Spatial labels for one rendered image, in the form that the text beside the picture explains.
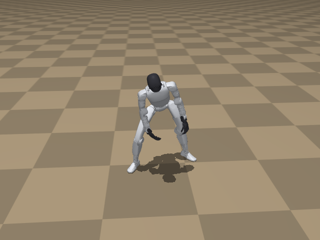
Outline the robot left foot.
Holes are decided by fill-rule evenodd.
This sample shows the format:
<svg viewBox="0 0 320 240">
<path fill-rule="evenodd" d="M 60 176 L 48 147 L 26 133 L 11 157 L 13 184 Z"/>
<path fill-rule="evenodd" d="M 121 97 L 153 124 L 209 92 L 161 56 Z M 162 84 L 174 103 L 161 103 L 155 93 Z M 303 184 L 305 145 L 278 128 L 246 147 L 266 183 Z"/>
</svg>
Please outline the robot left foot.
<svg viewBox="0 0 320 240">
<path fill-rule="evenodd" d="M 197 159 L 189 152 L 187 152 L 187 154 L 186 153 L 184 153 L 184 151 L 182 150 L 181 151 L 181 153 L 180 153 L 180 155 L 181 156 L 184 156 L 185 158 L 187 158 L 188 160 L 190 160 L 190 161 L 193 161 L 193 162 L 195 162 Z"/>
</svg>

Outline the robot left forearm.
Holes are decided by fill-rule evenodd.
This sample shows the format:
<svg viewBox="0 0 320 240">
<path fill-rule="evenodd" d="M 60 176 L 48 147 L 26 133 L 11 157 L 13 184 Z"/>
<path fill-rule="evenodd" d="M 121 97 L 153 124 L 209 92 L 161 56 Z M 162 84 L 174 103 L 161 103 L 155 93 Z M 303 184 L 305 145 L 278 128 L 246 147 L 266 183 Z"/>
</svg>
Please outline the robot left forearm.
<svg viewBox="0 0 320 240">
<path fill-rule="evenodd" d="M 185 111 L 185 108 L 184 108 L 184 103 L 180 97 L 180 103 L 181 104 L 178 104 L 177 105 L 177 108 L 178 108 L 178 111 L 179 111 L 179 114 L 180 114 L 180 118 L 181 116 L 183 116 L 184 120 L 187 118 L 187 115 L 186 115 L 186 111 Z"/>
</svg>

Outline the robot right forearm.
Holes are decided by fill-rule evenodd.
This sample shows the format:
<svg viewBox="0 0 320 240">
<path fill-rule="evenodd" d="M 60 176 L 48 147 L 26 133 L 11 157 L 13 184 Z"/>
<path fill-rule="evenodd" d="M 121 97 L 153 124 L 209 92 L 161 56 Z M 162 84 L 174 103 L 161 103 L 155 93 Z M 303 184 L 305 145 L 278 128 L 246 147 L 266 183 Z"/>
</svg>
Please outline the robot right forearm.
<svg viewBox="0 0 320 240">
<path fill-rule="evenodd" d="M 148 116 L 147 115 L 143 116 L 143 112 L 141 110 L 139 110 L 139 115 L 140 115 L 140 119 L 142 120 L 144 131 L 148 133 L 147 129 L 151 129 L 148 121 Z"/>
</svg>

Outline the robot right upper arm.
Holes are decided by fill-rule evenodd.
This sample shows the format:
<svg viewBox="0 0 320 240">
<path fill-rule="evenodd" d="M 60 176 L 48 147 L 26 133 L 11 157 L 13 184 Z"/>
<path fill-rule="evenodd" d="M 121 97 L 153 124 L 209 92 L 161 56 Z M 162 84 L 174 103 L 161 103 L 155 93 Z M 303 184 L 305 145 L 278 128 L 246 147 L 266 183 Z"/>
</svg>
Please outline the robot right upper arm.
<svg viewBox="0 0 320 240">
<path fill-rule="evenodd" d="M 140 90 L 137 94 L 138 97 L 138 106 L 139 110 L 142 111 L 143 116 L 148 114 L 147 108 L 145 108 L 146 105 L 146 98 L 147 98 L 147 92 L 146 89 Z"/>
</svg>

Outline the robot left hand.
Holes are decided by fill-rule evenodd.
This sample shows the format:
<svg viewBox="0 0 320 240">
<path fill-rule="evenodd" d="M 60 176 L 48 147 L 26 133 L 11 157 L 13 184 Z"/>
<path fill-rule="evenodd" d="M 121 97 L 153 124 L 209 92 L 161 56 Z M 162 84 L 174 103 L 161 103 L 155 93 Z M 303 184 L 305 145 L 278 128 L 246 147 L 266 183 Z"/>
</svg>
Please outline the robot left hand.
<svg viewBox="0 0 320 240">
<path fill-rule="evenodd" d="M 188 122 L 187 122 L 187 118 L 184 120 L 184 117 L 181 116 L 180 119 L 181 119 L 181 122 L 182 122 L 182 125 L 183 125 L 181 132 L 184 130 L 184 132 L 182 133 L 182 135 L 183 135 L 183 134 L 186 134 L 188 132 L 189 125 L 188 125 Z"/>
</svg>

